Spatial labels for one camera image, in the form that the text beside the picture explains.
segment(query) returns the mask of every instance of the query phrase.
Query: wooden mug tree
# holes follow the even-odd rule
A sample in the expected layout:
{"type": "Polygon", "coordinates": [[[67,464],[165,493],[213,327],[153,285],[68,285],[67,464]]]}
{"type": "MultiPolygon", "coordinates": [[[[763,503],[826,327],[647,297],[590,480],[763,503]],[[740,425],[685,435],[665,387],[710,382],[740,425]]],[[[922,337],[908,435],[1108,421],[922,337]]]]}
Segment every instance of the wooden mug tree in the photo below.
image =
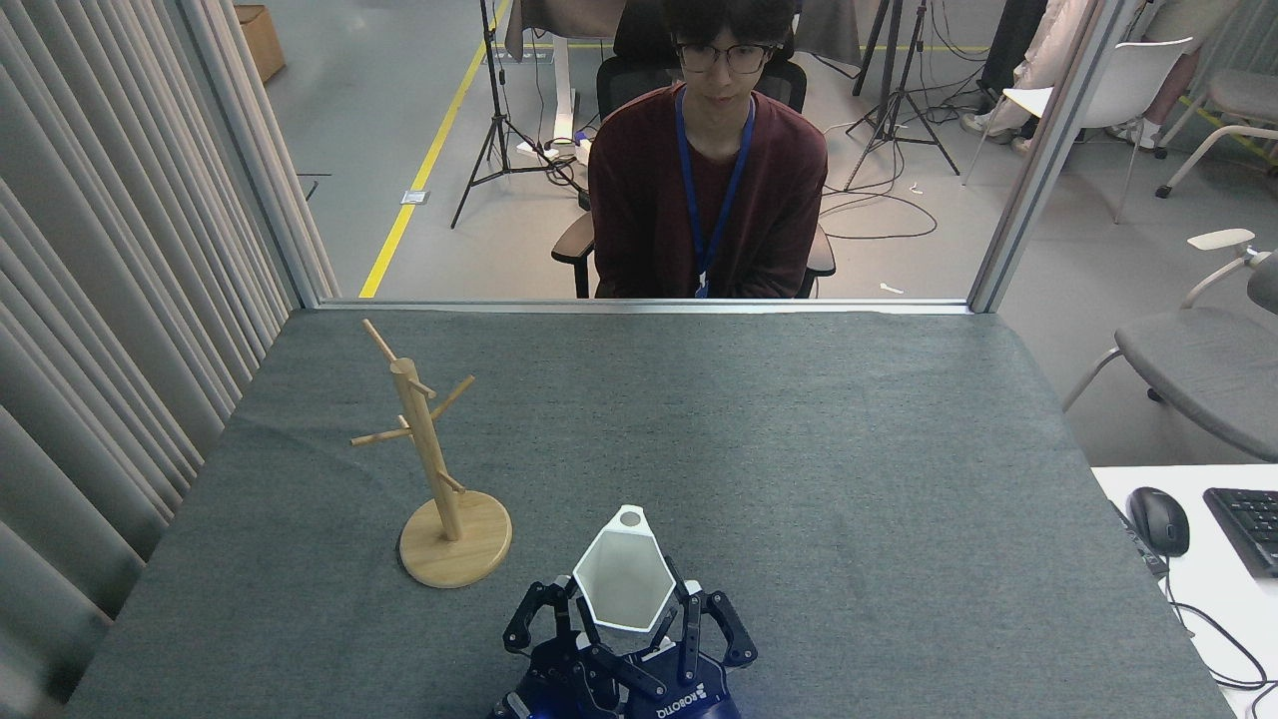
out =
{"type": "Polygon", "coordinates": [[[404,414],[400,428],[350,441],[363,447],[387,439],[412,438],[426,470],[433,499],[409,517],[400,534],[400,559],[417,581],[441,589],[464,587],[487,577],[510,550],[510,515],[500,502],[479,492],[470,492],[449,475],[443,451],[435,434],[435,421],[461,396],[474,377],[468,377],[433,411],[427,406],[436,393],[422,384],[417,367],[408,356],[396,356],[373,323],[364,319],[364,328],[386,355],[391,379],[399,393],[404,414]]]}

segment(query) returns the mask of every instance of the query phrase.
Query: logo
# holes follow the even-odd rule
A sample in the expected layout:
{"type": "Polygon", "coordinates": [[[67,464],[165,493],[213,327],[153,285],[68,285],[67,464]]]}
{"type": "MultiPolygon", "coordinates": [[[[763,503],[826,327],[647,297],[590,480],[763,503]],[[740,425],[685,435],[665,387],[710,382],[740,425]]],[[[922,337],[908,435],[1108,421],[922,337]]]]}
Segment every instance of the logo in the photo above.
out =
{"type": "Polygon", "coordinates": [[[688,709],[689,706],[697,704],[698,701],[705,699],[705,685],[697,685],[697,691],[680,699],[667,706],[666,709],[657,710],[657,719],[666,719],[666,716],[674,716],[676,711],[681,709],[688,709]]]}

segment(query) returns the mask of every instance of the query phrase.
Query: cardboard box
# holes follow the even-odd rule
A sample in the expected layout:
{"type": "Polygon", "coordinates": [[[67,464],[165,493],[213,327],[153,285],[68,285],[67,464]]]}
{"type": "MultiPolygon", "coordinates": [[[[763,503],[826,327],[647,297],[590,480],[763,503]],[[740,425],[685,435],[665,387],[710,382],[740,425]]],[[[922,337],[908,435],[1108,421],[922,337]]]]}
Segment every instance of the cardboard box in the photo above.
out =
{"type": "Polygon", "coordinates": [[[280,49],[280,38],[275,36],[271,11],[266,5],[235,5],[235,15],[244,31],[244,40],[248,41],[253,64],[257,65],[257,75],[266,82],[284,66],[284,50],[280,49]]]}

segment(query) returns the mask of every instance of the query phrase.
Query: maroon sweater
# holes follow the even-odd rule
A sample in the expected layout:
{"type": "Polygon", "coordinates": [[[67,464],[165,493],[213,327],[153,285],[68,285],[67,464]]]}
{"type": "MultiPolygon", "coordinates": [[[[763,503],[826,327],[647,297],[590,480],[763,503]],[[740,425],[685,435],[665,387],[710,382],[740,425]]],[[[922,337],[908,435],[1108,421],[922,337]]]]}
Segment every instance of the maroon sweater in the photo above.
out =
{"type": "MultiPolygon", "coordinates": [[[[620,107],[590,148],[597,296],[693,296],[697,250],[688,215],[677,87],[620,107]]],[[[790,107],[754,93],[754,140],[714,261],[711,296],[794,296],[820,211],[826,138],[790,107]]],[[[735,156],[712,161],[689,148],[702,231],[718,218],[735,156]]]]}

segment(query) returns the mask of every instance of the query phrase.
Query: table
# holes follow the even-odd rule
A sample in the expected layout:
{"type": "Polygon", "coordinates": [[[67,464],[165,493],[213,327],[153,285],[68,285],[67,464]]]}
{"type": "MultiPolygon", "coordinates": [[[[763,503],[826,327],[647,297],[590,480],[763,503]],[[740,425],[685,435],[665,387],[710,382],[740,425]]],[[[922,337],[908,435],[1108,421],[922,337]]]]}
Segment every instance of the table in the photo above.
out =
{"type": "MultiPolygon", "coordinates": [[[[506,51],[516,61],[524,56],[524,31],[552,34],[555,63],[555,138],[571,138],[576,129],[573,109],[567,38],[613,37],[626,0],[512,0],[506,23],[506,51]]],[[[808,0],[795,32],[795,49],[859,65],[861,52],[852,0],[808,0]]]]}
{"type": "Polygon", "coordinates": [[[732,599],[748,718],[1231,716],[997,315],[607,307],[290,317],[65,716],[484,716],[524,590],[626,503],[732,599]],[[397,566],[412,447],[348,444],[399,412],[366,315],[477,378],[440,442],[515,530],[470,587],[397,566]]]}
{"type": "MultiPolygon", "coordinates": [[[[1278,467],[1097,467],[1093,473],[1105,496],[1121,508],[1126,510],[1127,496],[1140,487],[1160,489],[1180,502],[1190,521],[1190,550],[1169,561],[1173,595],[1206,612],[1256,656],[1270,678],[1278,678],[1278,580],[1256,580],[1247,573],[1203,501],[1208,488],[1278,489],[1278,467]]],[[[1209,667],[1231,677],[1255,677],[1251,664],[1219,633],[1192,614],[1186,614],[1186,622],[1209,667]]],[[[1242,719],[1255,692],[1220,691],[1242,719]]],[[[1278,691],[1266,696],[1258,710],[1260,719],[1278,718],[1278,691]]]]}

